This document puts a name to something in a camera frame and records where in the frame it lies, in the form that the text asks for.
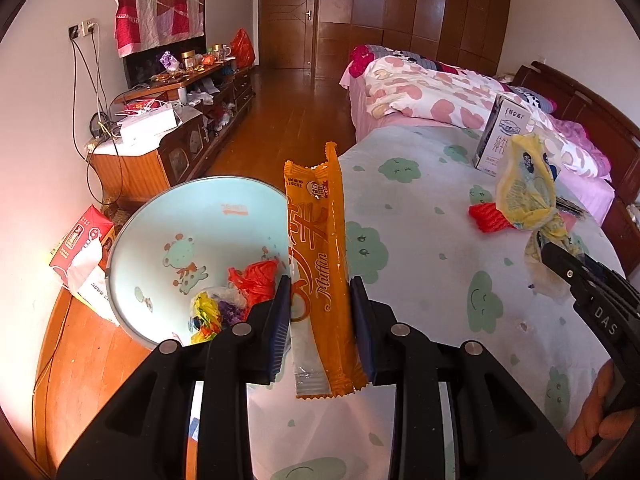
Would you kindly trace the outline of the person right hand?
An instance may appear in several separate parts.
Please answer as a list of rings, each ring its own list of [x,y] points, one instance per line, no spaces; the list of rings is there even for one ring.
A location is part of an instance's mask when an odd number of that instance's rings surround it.
[[[578,419],[567,435],[567,445],[574,455],[586,454],[595,437],[620,440],[638,417],[638,408],[604,414],[605,399],[613,390],[614,379],[614,364],[608,360],[601,367]]]

